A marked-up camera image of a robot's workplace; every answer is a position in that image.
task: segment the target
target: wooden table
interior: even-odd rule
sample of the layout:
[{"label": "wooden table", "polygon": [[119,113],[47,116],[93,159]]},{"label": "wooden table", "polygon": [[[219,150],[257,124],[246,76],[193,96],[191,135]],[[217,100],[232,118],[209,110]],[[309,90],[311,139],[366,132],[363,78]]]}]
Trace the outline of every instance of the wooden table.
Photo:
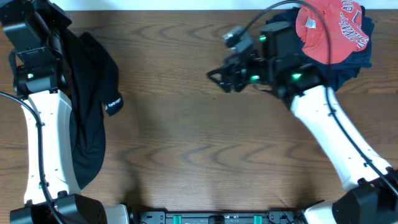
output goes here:
[{"label": "wooden table", "polygon": [[[105,115],[105,161],[83,195],[104,205],[265,210],[344,194],[316,140],[279,100],[251,87],[224,94],[206,79],[229,54],[221,36],[257,11],[68,14],[74,33],[91,32],[114,57],[125,102],[116,116]],[[398,11],[367,16],[376,24],[373,67],[337,97],[370,145],[398,167]],[[0,90],[14,93],[12,46],[3,33],[0,39]],[[24,203],[27,131],[20,106],[4,98],[0,105],[0,223],[7,223]]]}]

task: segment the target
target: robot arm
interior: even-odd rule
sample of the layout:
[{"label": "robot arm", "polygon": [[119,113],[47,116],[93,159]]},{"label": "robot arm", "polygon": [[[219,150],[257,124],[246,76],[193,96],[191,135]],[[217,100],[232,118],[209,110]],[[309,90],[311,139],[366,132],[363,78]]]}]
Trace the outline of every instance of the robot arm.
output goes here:
[{"label": "robot arm", "polygon": [[[249,34],[236,27],[225,35],[226,45],[234,54],[225,59],[225,66],[209,72],[209,79],[225,92],[239,92],[249,84],[268,85],[271,89],[263,91],[285,103],[311,131],[331,160],[348,193],[340,200],[307,208],[298,222],[396,222],[398,171],[394,171],[359,134],[339,106],[333,90],[325,87],[322,74],[313,65],[303,63],[294,44],[294,32],[287,22],[275,22],[261,28],[259,40],[263,56],[260,57]],[[344,131],[382,177],[364,160]]]},{"label": "robot arm", "polygon": [[[334,91],[331,88],[328,91],[331,103],[336,110],[335,114],[345,130],[347,130],[355,143],[361,149],[364,149],[365,155],[373,161],[373,164],[386,175],[386,168],[391,165],[381,158],[363,139],[339,106]],[[290,110],[306,125],[319,145],[321,145],[335,167],[341,184],[346,191],[358,187],[359,179],[364,178],[366,181],[372,181],[379,178],[347,140],[333,117],[330,116],[324,86],[316,86],[304,91],[303,96],[296,96],[293,99]]]},{"label": "robot arm", "polygon": [[[37,115],[42,131],[40,139],[39,121],[23,106],[28,129],[29,176],[25,207],[10,213],[11,223],[54,223],[53,216],[60,223],[128,223],[126,206],[104,208],[99,201],[81,196],[76,181],[69,130],[72,106],[67,96],[72,70],[65,54],[68,49],[60,36],[60,31],[72,21],[47,0],[3,1],[0,20],[15,47],[10,64],[17,97]],[[15,56],[24,64],[17,67]],[[39,169],[40,160],[43,172]]]}]

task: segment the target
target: wood grain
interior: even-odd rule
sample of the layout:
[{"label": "wood grain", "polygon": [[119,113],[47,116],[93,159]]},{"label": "wood grain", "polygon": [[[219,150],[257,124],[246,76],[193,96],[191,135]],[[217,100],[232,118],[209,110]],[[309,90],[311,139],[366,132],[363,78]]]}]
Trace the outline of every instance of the wood grain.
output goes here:
[{"label": "wood grain", "polygon": [[[280,101],[250,87],[227,95],[206,79],[229,54],[221,36],[257,11],[68,14],[74,33],[91,32],[114,57],[125,100],[121,112],[105,116],[106,158],[83,195],[104,205],[263,210],[344,194],[316,140]],[[345,84],[338,99],[398,167],[398,11],[367,14],[376,24],[373,68]],[[3,33],[0,40],[0,90],[13,93],[12,46]],[[9,211],[23,206],[27,132],[20,107],[3,98],[0,105],[0,223],[7,223]]]}]

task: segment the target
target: black cloth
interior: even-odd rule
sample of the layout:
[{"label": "black cloth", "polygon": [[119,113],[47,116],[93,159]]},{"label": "black cloth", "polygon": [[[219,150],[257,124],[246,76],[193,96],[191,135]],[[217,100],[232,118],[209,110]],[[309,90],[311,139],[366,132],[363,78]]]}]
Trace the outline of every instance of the black cloth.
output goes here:
[{"label": "black cloth", "polygon": [[111,116],[123,107],[118,92],[118,66],[88,33],[80,38],[61,32],[66,58],[72,69],[70,144],[78,185],[86,187],[101,170],[105,155],[102,103]]},{"label": "black cloth", "polygon": [[[358,77],[359,71],[361,68],[370,68],[372,67],[371,64],[371,52],[372,52],[372,42],[371,36],[374,29],[374,24],[372,23],[372,19],[369,17],[365,17],[365,8],[362,8],[362,31],[369,36],[369,42],[366,48],[360,52],[353,52],[351,53],[345,60],[340,63],[332,64],[331,65],[331,74],[329,77],[329,85],[337,91],[344,82],[348,81],[350,78]],[[295,29],[296,25],[296,18],[299,13],[300,8],[293,8],[289,9],[281,14],[274,16],[271,20],[266,21],[267,24],[272,22],[280,22],[280,21],[287,21],[289,22]],[[306,56],[304,52],[301,50],[304,46],[304,43],[301,39],[296,36],[297,45],[300,49],[300,54],[303,56],[304,60],[307,63],[314,64],[319,71],[326,77],[328,66],[317,62],[316,60]]]}]

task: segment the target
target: green led light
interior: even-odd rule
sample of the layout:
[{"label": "green led light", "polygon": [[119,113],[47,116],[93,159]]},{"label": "green led light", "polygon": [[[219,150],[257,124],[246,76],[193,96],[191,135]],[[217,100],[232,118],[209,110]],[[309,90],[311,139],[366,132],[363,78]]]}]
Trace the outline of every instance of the green led light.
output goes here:
[{"label": "green led light", "polygon": [[261,42],[266,41],[266,39],[267,39],[267,37],[266,37],[265,35],[261,35],[260,38],[259,38],[259,40],[260,40]]},{"label": "green led light", "polygon": [[251,82],[257,82],[257,80],[259,80],[259,79],[260,79],[259,75],[253,75],[252,77],[250,77]]},{"label": "green led light", "polygon": [[292,75],[292,77],[293,77],[294,80],[298,80],[302,75],[303,74],[301,74],[301,73],[295,73],[295,74]]}]

